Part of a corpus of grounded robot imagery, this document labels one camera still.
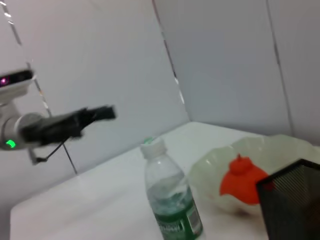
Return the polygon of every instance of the plastic water bottle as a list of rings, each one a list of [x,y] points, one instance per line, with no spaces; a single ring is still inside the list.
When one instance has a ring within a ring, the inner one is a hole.
[[[147,163],[145,188],[155,219],[165,240],[194,240],[203,231],[187,178],[167,155],[161,138],[141,145]]]

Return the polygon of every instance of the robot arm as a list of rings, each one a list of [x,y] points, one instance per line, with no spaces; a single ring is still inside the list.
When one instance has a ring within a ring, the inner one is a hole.
[[[0,76],[0,149],[2,150],[33,149],[50,144],[62,145],[69,138],[82,137],[82,130],[90,124],[116,118],[113,106],[84,108],[49,118],[39,113],[20,115],[13,99],[27,94],[33,77],[31,70]]]

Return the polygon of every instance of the white panel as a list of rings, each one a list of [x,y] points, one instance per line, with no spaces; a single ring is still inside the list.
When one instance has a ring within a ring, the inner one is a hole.
[[[27,67],[23,52],[2,14],[1,9],[0,74]],[[30,86],[29,94],[15,102],[22,114],[47,113],[34,83]],[[41,150],[41,157],[50,151],[51,147]],[[38,166],[32,166],[26,150],[0,151],[0,239],[9,239],[11,207],[30,194],[71,176],[74,176],[74,172],[63,150],[53,155],[48,163]]]
[[[155,0],[191,120],[290,134],[265,0]]]
[[[297,137],[320,144],[320,1],[270,0]]]
[[[84,169],[188,121],[149,0],[10,0],[54,114],[114,104],[67,144]]]

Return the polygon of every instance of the green bottle label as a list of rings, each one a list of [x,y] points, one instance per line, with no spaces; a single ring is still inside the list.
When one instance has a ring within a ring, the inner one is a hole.
[[[194,240],[203,226],[195,202],[173,215],[154,214],[164,240]]]

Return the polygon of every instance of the green light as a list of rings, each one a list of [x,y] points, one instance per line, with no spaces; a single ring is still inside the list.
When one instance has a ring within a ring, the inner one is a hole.
[[[16,147],[16,143],[12,140],[7,141],[6,144],[8,144],[12,149]]]

